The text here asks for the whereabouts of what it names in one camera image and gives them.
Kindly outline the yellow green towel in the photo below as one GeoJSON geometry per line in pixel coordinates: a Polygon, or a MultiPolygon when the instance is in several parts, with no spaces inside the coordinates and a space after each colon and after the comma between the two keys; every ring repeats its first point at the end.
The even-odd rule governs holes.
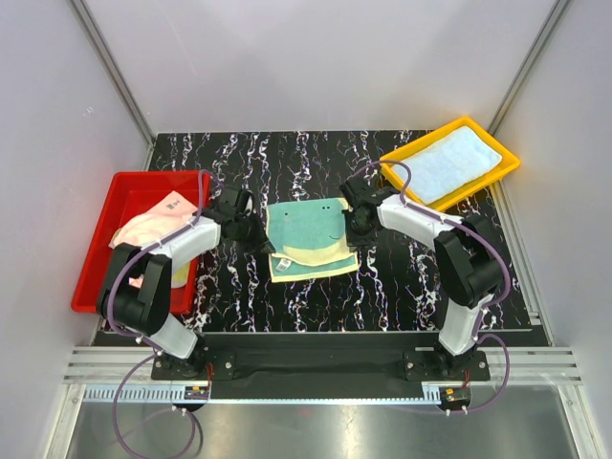
{"type": "Polygon", "coordinates": [[[273,283],[298,282],[352,273],[358,255],[347,244],[343,198],[282,202],[267,206],[266,232],[273,283]]]}

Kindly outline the pink towel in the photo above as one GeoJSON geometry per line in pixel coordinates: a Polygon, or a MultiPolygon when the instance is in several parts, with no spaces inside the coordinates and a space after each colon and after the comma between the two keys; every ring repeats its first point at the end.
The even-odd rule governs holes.
{"type": "Polygon", "coordinates": [[[197,210],[191,202],[177,191],[168,193],[158,204],[130,219],[118,229],[109,247],[121,243],[146,247],[161,240],[187,223],[197,210]]]}

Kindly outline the light blue towel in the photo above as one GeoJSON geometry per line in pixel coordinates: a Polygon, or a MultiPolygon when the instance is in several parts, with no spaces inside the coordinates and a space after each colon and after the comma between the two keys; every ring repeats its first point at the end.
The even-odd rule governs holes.
{"type": "Polygon", "coordinates": [[[470,127],[462,126],[404,163],[411,171],[409,189],[430,205],[492,171],[501,161],[501,154],[470,127]]]}

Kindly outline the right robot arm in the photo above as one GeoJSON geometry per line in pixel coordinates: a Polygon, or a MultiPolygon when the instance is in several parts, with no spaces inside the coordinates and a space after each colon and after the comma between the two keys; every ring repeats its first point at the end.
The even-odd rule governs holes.
{"type": "Polygon", "coordinates": [[[448,306],[434,350],[426,354],[426,371],[443,379],[461,376],[475,354],[486,309],[511,287],[489,221],[433,210],[391,187],[376,189],[362,177],[347,179],[339,189],[349,206],[343,212],[349,247],[372,246],[380,230],[392,230],[433,250],[448,306]]]}

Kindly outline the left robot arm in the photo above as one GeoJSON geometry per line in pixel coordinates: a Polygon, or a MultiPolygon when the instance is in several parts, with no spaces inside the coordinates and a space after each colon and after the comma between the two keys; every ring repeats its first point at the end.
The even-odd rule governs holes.
{"type": "Polygon", "coordinates": [[[226,186],[210,206],[197,209],[162,238],[117,244],[98,295],[98,314],[116,333],[151,345],[162,366],[188,379],[205,375],[210,364],[204,339],[170,313],[171,277],[224,240],[246,252],[274,251],[254,209],[254,195],[243,187],[226,186]]]}

